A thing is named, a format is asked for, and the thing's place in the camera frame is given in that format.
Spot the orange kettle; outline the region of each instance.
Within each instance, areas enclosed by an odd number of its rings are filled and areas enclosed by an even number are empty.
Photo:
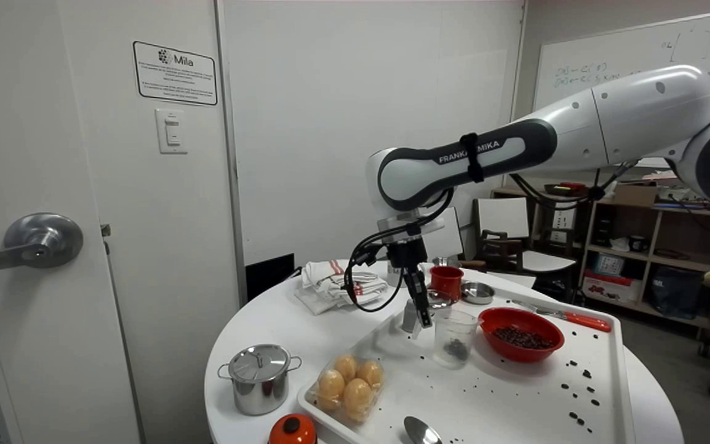
[[[267,444],[316,444],[314,423],[305,415],[287,415],[270,430]]]

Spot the pot handle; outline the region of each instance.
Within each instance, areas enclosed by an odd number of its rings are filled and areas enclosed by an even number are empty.
[[[295,368],[287,369],[287,371],[298,370],[298,368],[300,368],[301,365],[303,365],[303,360],[301,359],[301,357],[299,357],[299,356],[291,356],[291,357],[290,357],[290,361],[291,361],[291,360],[295,360],[295,359],[297,359],[297,360],[299,361],[299,362],[298,362],[298,366],[296,366]]]
[[[232,380],[231,377],[229,377],[229,376],[221,376],[221,369],[222,369],[222,368],[225,368],[225,366],[228,366],[228,363],[226,363],[226,364],[224,364],[224,365],[222,365],[222,366],[220,366],[220,367],[218,368],[218,377],[220,377],[220,379],[229,379],[229,381],[231,381],[231,380]]]

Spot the black strap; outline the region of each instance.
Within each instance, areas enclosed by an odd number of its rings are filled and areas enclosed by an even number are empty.
[[[459,144],[467,151],[467,160],[470,161],[467,175],[470,175],[470,180],[476,183],[484,182],[484,169],[478,163],[478,134],[465,134],[459,138]]]

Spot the door lever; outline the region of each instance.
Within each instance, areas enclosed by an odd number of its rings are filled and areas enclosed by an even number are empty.
[[[84,245],[81,228],[60,214],[35,213],[16,220],[7,228],[0,269],[26,265],[48,269],[74,259]]]

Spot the light switch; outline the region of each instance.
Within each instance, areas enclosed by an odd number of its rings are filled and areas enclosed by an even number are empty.
[[[188,152],[182,137],[186,124],[183,110],[156,109],[155,123],[158,126],[158,148],[161,154]]]

